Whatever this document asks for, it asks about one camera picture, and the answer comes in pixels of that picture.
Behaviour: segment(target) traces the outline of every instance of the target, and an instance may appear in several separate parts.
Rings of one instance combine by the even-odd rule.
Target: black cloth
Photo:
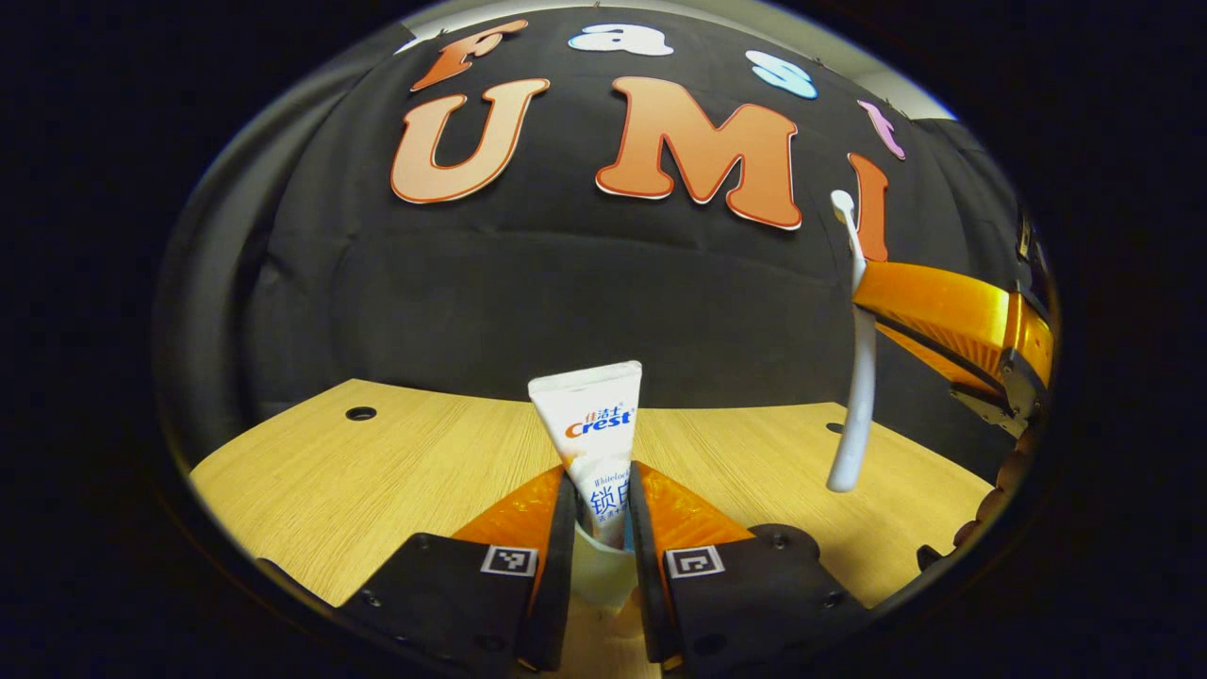
[[[525,18],[472,66],[418,93],[444,45]],[[663,31],[667,57],[582,52],[583,27]],[[857,195],[847,153],[888,177],[890,259],[1001,287],[1030,280],[1014,256],[1016,199],[955,121],[909,121],[839,75],[741,31],[663,12],[533,11],[410,39],[393,27],[298,83],[244,130],[181,217],[161,286],[164,415],[196,463],[246,428],[348,379],[526,400],[530,379],[636,359],[642,405],[742,408],[845,403],[852,361],[850,250],[829,192]],[[747,49],[804,68],[806,100],[758,78]],[[682,84],[715,125],[753,103],[793,119],[794,232],[695,204],[676,180],[661,200],[608,195],[620,76]],[[390,188],[403,115],[465,94],[436,152],[477,147],[482,93],[550,81],[527,110],[507,169],[479,192],[415,205]],[[857,99],[876,104],[898,160]],[[951,399],[946,384],[879,339],[876,422],[992,479],[1009,438]]]

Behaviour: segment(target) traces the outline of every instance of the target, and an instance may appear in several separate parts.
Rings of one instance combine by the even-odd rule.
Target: white letter
[[[665,57],[675,49],[666,46],[663,31],[632,24],[597,24],[583,29],[585,35],[570,39],[570,46],[585,52],[624,49],[646,57]]]

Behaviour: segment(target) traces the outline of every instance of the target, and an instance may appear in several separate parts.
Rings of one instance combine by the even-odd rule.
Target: screw
[[[361,590],[361,601],[365,605],[381,608],[381,599],[377,598],[372,590]]]
[[[501,651],[507,646],[507,642],[494,634],[478,634],[473,638],[473,643],[488,651]]]

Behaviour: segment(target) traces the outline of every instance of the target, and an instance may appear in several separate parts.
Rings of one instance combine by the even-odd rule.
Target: letter m
[[[675,180],[661,168],[666,144],[696,203],[710,201],[740,162],[737,187],[725,195],[729,209],[779,228],[800,227],[800,210],[792,197],[794,122],[770,109],[744,104],[721,127],[712,127],[680,84],[619,77],[612,86],[628,96],[629,112],[616,163],[595,175],[600,189],[635,198],[670,195]]]

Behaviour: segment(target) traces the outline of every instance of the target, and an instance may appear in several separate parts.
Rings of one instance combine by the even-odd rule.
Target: pink letter
[[[868,117],[871,118],[871,124],[876,128],[876,134],[880,135],[880,140],[885,142],[885,146],[897,156],[898,160],[904,160],[905,150],[898,146],[893,139],[893,123],[888,122],[888,118],[874,105],[867,101],[859,101],[859,105],[868,111]]]

